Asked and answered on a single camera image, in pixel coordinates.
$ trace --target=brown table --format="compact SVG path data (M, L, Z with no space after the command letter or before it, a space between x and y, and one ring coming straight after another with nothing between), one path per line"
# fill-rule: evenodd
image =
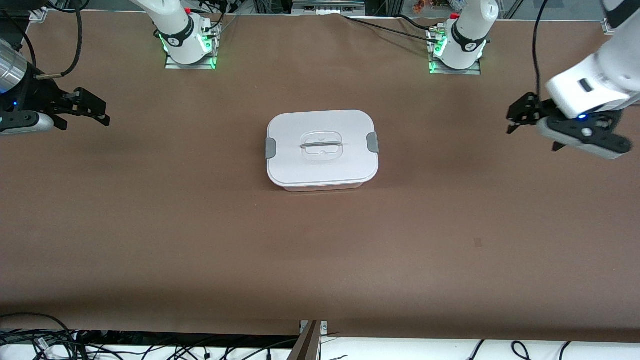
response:
M164 70L144 14L83 19L81 61L58 83L102 97L112 125L0 139L0 312L82 329L295 334L321 318L342 336L640 341L640 150L605 161L554 154L532 127L505 135L534 88L531 22L495 25L482 76L443 76L419 40L337 15L241 17L212 71ZM41 69L71 62L73 15L29 34ZM546 81L607 37L546 22L539 40ZM333 193L273 185L268 122L339 109L374 119L378 175ZM639 115L619 130L635 141Z

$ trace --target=gray latch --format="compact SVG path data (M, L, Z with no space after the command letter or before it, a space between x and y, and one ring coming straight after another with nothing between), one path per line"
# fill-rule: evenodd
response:
M276 156L276 140L272 138L264 139L264 158L271 159Z
M373 133L367 134L367 148L371 152L375 152L376 154L380 151L378 147L378 134L374 131Z

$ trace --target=metal frame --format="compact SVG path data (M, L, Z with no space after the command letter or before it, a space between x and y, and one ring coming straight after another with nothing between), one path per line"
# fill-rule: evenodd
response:
M326 325L321 320L309 320L303 326L303 331L293 346L287 360L317 360L320 353L320 337Z

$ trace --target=container lid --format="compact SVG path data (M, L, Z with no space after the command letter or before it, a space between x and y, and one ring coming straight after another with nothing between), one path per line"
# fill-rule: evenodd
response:
M282 114L269 123L265 156L279 186L364 183L378 171L378 137L358 110Z

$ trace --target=cable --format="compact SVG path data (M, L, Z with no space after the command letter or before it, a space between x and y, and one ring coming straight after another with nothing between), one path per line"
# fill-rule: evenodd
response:
M558 357L558 360L562 360L562 357L564 356L564 351L566 350L566 347L569 346L570 343L571 341L567 341L566 343L564 343L562 348L560 348L560 356Z
M253 353L251 353L251 355L249 355L249 356L247 356L247 357L243 358L242 360L248 360L249 358L253 357L254 355L259 354L259 353L261 353L261 352L263 352L263 351L265 351L265 350L269 350L269 349L271 349L271 348L275 348L275 347L277 347L277 346L279 346L279 345L284 345L284 344L286 344L286 343L291 343L291 342L293 342L293 341L297 341L297 340L298 340L298 338L295 338L295 339L289 339L289 340L281 341L281 342L279 342L279 343L275 343L275 344L273 344L273 345L269 345L268 347L263 347L263 348L262 348L262 349L260 349L260 350L254 351Z
M540 6L540 11L538 12L538 18L536 19L536 24L533 27L533 44L531 49L531 54L533 56L533 67L536 70L536 95L540 96L540 67L538 66L538 26L540 25L540 19L542 19L542 13L545 11L545 7L547 7L547 3L549 0L544 0L542 5Z
M418 24L417 22L411 20L411 18L409 18L407 16L404 16L402 14L398 14L398 15L394 15L394 17L397 17L398 19L407 20L407 22L409 22L409 24L415 26L416 28L419 28L421 30L429 31L429 26L422 26L422 25Z
M221 14L220 14L220 18L218 18L218 21L216 21L216 23L215 23L215 24L213 24L213 25L211 25L210 27L205 28L205 29L204 29L204 31L206 32L206 31L209 31L209 30L215 29L215 28L216 28L216 26L220 25L220 23L222 22L222 19L223 19L224 17L225 17L225 13L221 13Z
M476 355L478 355L478 351L480 351L480 347L484 342L485 340L478 341L478 344L476 345L476 348L474 349L473 354L471 354L471 356L469 357L469 360L474 360L476 358Z
M10 314L4 314L4 315L0 315L0 319L2 318L10 318L10 317L14 317L14 316L38 316L38 317L42 317L42 318L48 318L50 320L53 320L54 322L56 322L63 330L64 333L67 337L67 339L72 340L71 343L74 344L73 347L71 347L71 353L73 354L73 359L76 360L77 359L77 346L75 344L75 339L73 337L73 335L71 335L71 330L69 330L69 328L65 325L65 323L63 323L62 321L60 321L59 319L51 316L51 315L47 315L47 314L41 314L41 313L10 313ZM10 336L15 336L18 333L10 333ZM13 340L13 341L5 341L2 345L9 345L11 343L18 343L23 341L22 339L20 340ZM88 358L86 356L84 356L83 354L83 360L88 360Z
M384 0L384 2L382 2L382 3L380 4L380 7L378 8L378 11L376 11L376 12L373 14L373 16L378 16L378 14L380 13L380 10L382 10L382 8L383 8L385 5L387 5L387 0Z
M524 0L516 0L516 1L520 1L518 3L518 6L516 6L516 4L514 3L511 9L509 10L509 12L507 13L507 15L504 17L505 19L507 20L513 19L513 17L516 15L516 12L518 12L520 7L522 6L522 3L524 3Z
M391 31L392 33L396 33L396 34L400 34L400 35L404 35L406 37L410 37L410 38L416 38L422 41L426 41L426 42L432 42L432 43L437 43L438 41L435 39L429 39L429 38L424 38L424 37L419 37L417 35L413 35L413 34L407 34L407 33L403 33L402 31L398 31L398 30L394 30L394 29L389 29L389 28L385 28L384 26L380 26L380 25L375 25L375 24L371 24L370 22L366 22L366 21L362 21L362 20L358 20L358 19L352 19L351 17L344 17L345 19L349 19L351 21L355 21L355 22L359 22L361 24L365 24L365 25L369 25L372 26L374 28L378 28L378 29L382 29L382 30L387 30L387 31Z
M520 345L522 347L522 349L524 350L524 356L516 350L516 345ZM513 353L522 360L531 360L527 347L524 346L524 344L520 341L513 341L511 343L511 351L513 351Z
M9 19L9 21L11 21L13 26L15 26L15 28L18 29L18 31L20 31L20 33L22 34L22 37L24 37L24 41L27 43L27 46L29 47L29 54L31 55L31 63L33 64L33 67L37 67L36 52L33 50L33 44L31 43L31 40L27 36L27 33L20 27L20 25L18 25L18 23L13 19L13 17L11 17L11 15L9 15L9 13L6 12L6 10L3 10L2 14L4 15L4 17Z
M82 5L82 6L80 6L80 10L84 10L89 5L90 2L91 2L91 0L86 0L86 3L84 3L84 5ZM47 6L52 8L53 10L57 10L57 11L63 12L63 13L74 13L74 12L76 12L75 10L66 10L66 9L58 8L57 6L53 5L53 3L50 2L50 1L47 1Z
M76 10L76 20L78 23L78 39L76 44L76 56L74 57L74 61L71 63L71 66L67 70L60 73L60 75L62 75L63 77L69 75L76 68L76 65L78 65L78 61L80 60L80 53L82 52L82 16L80 15L81 10L82 10L81 8L78 8Z
M76 21L77 21L77 26L78 26L78 38L77 38L77 43L76 43L76 55L74 56L74 61L71 63L71 66L69 66L69 68L67 70L64 70L63 72L61 72L59 74L36 75L36 77L35 77L36 80L48 80L48 79L64 78L65 76L69 75L76 68L76 65L78 65L78 61L80 60L80 53L82 52L82 39L83 39L82 15L80 15L80 11L88 3L89 3L89 1L87 0L87 2L83 6L80 6L79 8L76 8L73 11L74 13L76 13Z

